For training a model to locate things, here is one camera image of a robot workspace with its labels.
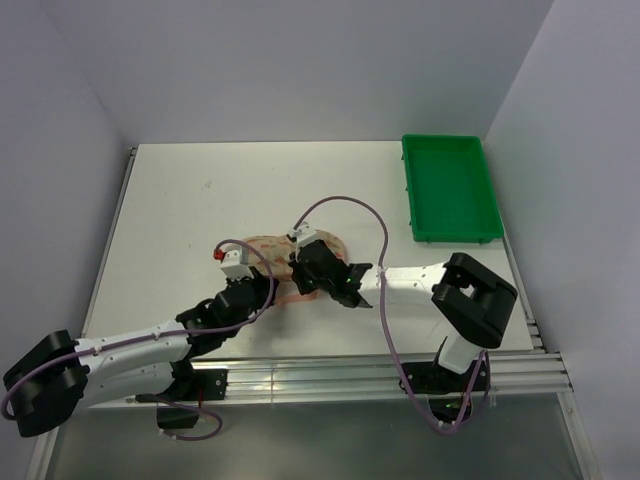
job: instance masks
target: black bracket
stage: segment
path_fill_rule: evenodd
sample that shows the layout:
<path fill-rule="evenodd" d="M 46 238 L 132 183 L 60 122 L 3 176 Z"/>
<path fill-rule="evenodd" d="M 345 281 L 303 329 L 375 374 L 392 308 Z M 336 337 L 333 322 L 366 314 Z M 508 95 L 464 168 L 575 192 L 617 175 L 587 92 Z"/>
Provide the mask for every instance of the black bracket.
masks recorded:
<path fill-rule="evenodd" d="M 195 412 L 173 407 L 158 407 L 156 410 L 156 424 L 161 430 L 189 429 L 198 423 Z"/>
<path fill-rule="evenodd" d="M 189 389 L 178 398 L 169 398 L 175 402 L 211 402 L 224 400 L 227 391 L 227 377 L 229 370 L 224 368 L 212 368 L 195 370 Z M 138 403 L 157 403 L 155 395 L 136 395 Z"/>
<path fill-rule="evenodd" d="M 406 362 L 402 364 L 409 385 L 414 393 L 428 395 L 446 395 L 451 392 L 463 393 L 471 380 L 475 360 L 469 369 L 462 375 L 457 375 L 446 368 L 433 362 Z M 406 392 L 402 380 L 400 388 Z M 473 392 L 483 392 L 487 386 L 487 367 L 482 363 L 476 381 L 472 387 Z"/>
<path fill-rule="evenodd" d="M 289 256 L 288 265 L 292 269 L 291 280 L 301 295 L 317 289 L 348 308 L 371 308 L 358 293 L 360 280 L 371 263 L 347 265 L 335 256 L 323 240 L 315 240 Z"/>

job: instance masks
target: white tabletop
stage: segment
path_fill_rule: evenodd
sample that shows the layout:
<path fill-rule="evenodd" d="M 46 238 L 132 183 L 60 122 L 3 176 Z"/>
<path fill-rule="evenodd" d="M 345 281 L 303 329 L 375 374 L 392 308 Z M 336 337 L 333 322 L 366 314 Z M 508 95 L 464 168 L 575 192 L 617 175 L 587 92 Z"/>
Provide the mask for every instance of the white tabletop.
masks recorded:
<path fill-rule="evenodd" d="M 225 286 L 211 257 L 219 240 L 282 235 L 311 203 L 336 194 L 370 203 L 386 220 L 386 266 L 428 265 L 461 251 L 514 283 L 502 241 L 413 241 L 401 155 L 399 142 L 141 145 L 86 336 L 149 327 L 215 296 Z M 338 235 L 350 262 L 375 264 L 382 233 L 366 210 L 334 202 L 308 220 Z M 403 353 L 435 352 L 450 328 L 435 308 L 390 305 L 388 315 L 396 347 Z M 520 301 L 501 349 L 532 349 Z M 377 308 L 346 309 L 324 296 L 269 309 L 208 356 L 387 352 Z"/>

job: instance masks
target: wire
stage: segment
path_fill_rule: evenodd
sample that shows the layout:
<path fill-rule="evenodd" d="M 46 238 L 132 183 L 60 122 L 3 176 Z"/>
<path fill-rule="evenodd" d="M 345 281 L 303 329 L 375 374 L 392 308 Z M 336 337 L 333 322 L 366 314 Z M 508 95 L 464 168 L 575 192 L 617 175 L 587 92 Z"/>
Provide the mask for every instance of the wire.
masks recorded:
<path fill-rule="evenodd" d="M 8 391 L 7 394 L 4 396 L 4 398 L 2 399 L 2 402 L 0 403 L 0 414 L 6 418 L 7 420 L 15 420 L 16 417 L 15 415 L 11 414 L 9 412 L 9 402 L 11 401 L 11 399 L 13 398 L 13 396 L 16 394 L 16 392 L 22 388 L 22 386 L 28 382 L 29 380 L 31 380 L 32 378 L 34 378 L 35 376 L 39 375 L 40 373 L 44 372 L 45 370 L 48 370 L 49 368 L 52 368 L 56 365 L 59 365 L 61 363 L 64 362 L 68 362 L 70 360 L 74 360 L 77 358 L 81 358 L 81 357 L 86 357 L 88 355 L 97 355 L 100 352 L 106 352 L 106 351 L 110 351 L 110 350 L 114 350 L 116 348 L 121 348 L 121 347 L 127 347 L 130 345 L 135 345 L 137 343 L 141 343 L 141 342 L 146 342 L 149 340 L 158 340 L 160 338 L 163 337 L 171 337 L 171 336 L 176 336 L 176 335 L 207 335 L 207 334 L 213 334 L 213 333 L 226 333 L 226 332 L 231 332 L 234 330 L 238 330 L 239 328 L 244 327 L 245 325 L 249 325 L 253 322 L 255 322 L 260 315 L 262 315 L 267 308 L 269 308 L 269 306 L 271 305 L 271 302 L 273 301 L 273 297 L 275 295 L 275 277 L 273 276 L 273 271 L 271 270 L 271 266 L 269 265 L 269 262 L 264 258 L 264 256 L 253 246 L 249 245 L 248 243 L 245 243 L 241 240 L 235 240 L 235 239 L 226 239 L 226 240 L 222 240 L 221 242 L 219 242 L 214 251 L 216 250 L 220 250 L 220 248 L 223 245 L 239 245 L 243 248 L 248 249 L 249 251 L 251 251 L 253 254 L 255 254 L 256 257 L 258 257 L 258 259 L 262 262 L 262 264 L 265 266 L 266 270 L 267 270 L 267 275 L 269 277 L 269 294 L 267 295 L 267 299 L 265 300 L 264 304 L 262 305 L 262 307 L 260 307 L 260 309 L 252 316 L 249 317 L 247 320 L 238 323 L 236 325 L 231 325 L 229 327 L 220 327 L 220 328 L 203 328 L 203 329 L 182 329 L 182 330 L 169 330 L 166 332 L 160 332 L 157 336 L 153 335 L 153 334 L 148 334 L 148 335 L 140 335 L 138 337 L 133 337 L 133 338 L 128 338 L 126 340 L 120 340 L 118 342 L 114 342 L 114 343 L 110 343 L 110 344 L 106 344 L 106 345 L 102 345 L 101 348 L 99 350 L 95 349 L 95 348 L 88 348 L 86 350 L 81 350 L 79 352 L 73 352 L 73 353 L 69 353 L 66 355 L 62 355 L 60 357 L 57 357 L 53 360 L 50 360 L 46 363 L 43 363 L 42 365 L 40 365 L 39 367 L 34 368 L 32 371 L 30 371 L 29 373 L 27 373 L 24 377 L 20 378 Z M 191 407 L 189 405 L 181 405 L 178 403 L 174 403 L 171 402 L 170 400 L 164 399 L 162 397 L 159 396 L 155 396 L 156 400 L 165 403 L 167 405 L 173 406 L 175 408 L 180 408 L 182 410 L 187 410 L 190 412 L 202 412 L 205 415 L 208 415 L 210 417 L 215 418 L 218 421 L 218 427 L 211 433 L 208 433 L 206 435 L 202 435 L 200 437 L 185 437 L 182 435 L 175 435 L 171 432 L 166 432 L 167 435 L 169 435 L 172 438 L 175 438 L 177 440 L 185 440 L 185 441 L 197 441 L 197 440 L 207 440 L 215 435 L 218 434 L 218 432 L 220 431 L 220 429 L 222 428 L 222 419 L 220 418 L 219 415 L 217 415 L 214 412 L 211 412 L 209 410 L 206 409 L 199 409 L 198 407 Z"/>
<path fill-rule="evenodd" d="M 307 216 L 313 211 L 315 210 L 317 207 L 319 207 L 320 205 L 333 201 L 333 200 L 344 200 L 347 202 L 352 202 L 352 203 L 356 203 L 364 208 L 366 208 L 367 210 L 369 210 L 378 220 L 378 222 L 380 223 L 380 226 L 382 227 L 382 233 L 384 235 L 383 238 L 383 242 L 382 242 L 382 248 L 380 249 L 380 256 L 378 258 L 378 267 L 379 267 L 379 271 L 380 271 L 380 321 L 382 323 L 382 330 L 384 332 L 384 337 L 385 340 L 387 342 L 387 346 L 389 347 L 389 353 L 391 354 L 391 360 L 393 361 L 394 366 L 396 367 L 396 370 L 398 371 L 398 375 L 400 376 L 400 380 L 402 381 L 402 384 L 404 385 L 404 389 L 409 397 L 409 400 L 411 401 L 411 403 L 413 404 L 414 408 L 416 409 L 416 411 L 418 412 L 418 414 L 420 414 L 420 416 L 427 422 L 427 425 L 429 425 L 429 427 L 431 427 L 432 430 L 434 430 L 436 433 L 440 434 L 440 435 L 453 435 L 455 433 L 457 433 L 458 429 L 460 428 L 460 425 L 462 425 L 463 423 L 467 423 L 467 421 L 463 421 L 464 419 L 464 415 L 467 411 L 467 407 L 469 405 L 469 399 L 471 396 L 471 392 L 473 390 L 473 386 L 476 382 L 476 379 L 478 377 L 478 374 L 480 372 L 480 367 L 482 365 L 482 360 L 484 360 L 484 362 L 487 365 L 487 383 L 486 383 L 486 387 L 485 387 L 485 391 L 484 391 L 484 396 L 482 398 L 482 401 L 480 403 L 480 406 L 478 407 L 478 411 L 482 410 L 486 404 L 488 395 L 489 395 L 489 391 L 491 389 L 491 381 L 490 381 L 490 366 L 489 366 L 489 356 L 487 354 L 486 350 L 483 350 L 482 352 L 480 352 L 480 354 L 478 355 L 478 360 L 476 361 L 476 365 L 473 369 L 473 372 L 471 374 L 471 378 L 469 380 L 469 383 L 467 385 L 466 391 L 464 392 L 463 395 L 463 400 L 462 400 L 462 407 L 460 408 L 460 411 L 458 412 L 458 417 L 456 418 L 455 423 L 453 423 L 450 427 L 444 427 L 444 422 L 439 421 L 431 412 L 431 408 L 429 407 L 429 403 L 427 402 L 424 408 L 422 406 L 422 404 L 420 403 L 420 401 L 418 400 L 418 398 L 416 397 L 415 393 L 413 392 L 413 389 L 411 388 L 411 385 L 409 383 L 409 379 L 407 378 L 407 375 L 404 373 L 404 369 L 402 368 L 402 362 L 400 360 L 400 357 L 398 355 L 398 352 L 396 351 L 396 347 L 393 343 L 393 339 L 391 337 L 391 332 L 389 330 L 389 323 L 387 321 L 387 309 L 386 309 L 386 290 L 387 290 L 387 279 L 385 277 L 384 274 L 384 257 L 387 253 L 387 247 L 389 245 L 389 229 L 387 228 L 386 223 L 384 222 L 383 218 L 380 216 L 380 214 L 369 204 L 363 202 L 362 200 L 358 200 L 357 198 L 353 198 L 353 197 L 347 197 L 344 195 L 332 195 L 326 198 L 323 198 L 322 200 L 318 200 L 316 203 L 314 203 L 313 205 L 311 205 L 300 217 L 300 219 L 295 223 L 294 228 L 298 228 L 300 226 L 300 224 L 305 220 L 305 218 L 307 218 Z"/>

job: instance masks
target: white backdrop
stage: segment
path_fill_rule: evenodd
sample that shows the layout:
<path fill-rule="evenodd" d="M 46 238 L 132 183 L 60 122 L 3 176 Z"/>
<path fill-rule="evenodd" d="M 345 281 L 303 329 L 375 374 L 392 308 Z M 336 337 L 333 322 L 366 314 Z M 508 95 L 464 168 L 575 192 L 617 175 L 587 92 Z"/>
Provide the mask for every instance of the white backdrop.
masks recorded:
<path fill-rule="evenodd" d="M 125 149 L 46 15 L 0 2 L 0 372 L 85 317 Z M 0 476 L 23 478 L 33 441 L 0 421 Z"/>
<path fill-rule="evenodd" d="M 487 137 L 543 337 L 607 479 L 640 470 L 640 3 L 556 0 Z"/>
<path fill-rule="evenodd" d="M 131 143 L 484 137 L 552 0 L 42 0 Z"/>

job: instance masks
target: green plastic tray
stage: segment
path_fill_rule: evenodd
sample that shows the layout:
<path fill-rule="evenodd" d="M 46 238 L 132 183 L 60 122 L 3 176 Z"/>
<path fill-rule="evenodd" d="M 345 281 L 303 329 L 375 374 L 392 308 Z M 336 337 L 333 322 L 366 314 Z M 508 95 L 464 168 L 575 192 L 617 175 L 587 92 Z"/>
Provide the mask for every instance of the green plastic tray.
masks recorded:
<path fill-rule="evenodd" d="M 402 137 L 416 242 L 488 243 L 504 235 L 478 137 Z"/>

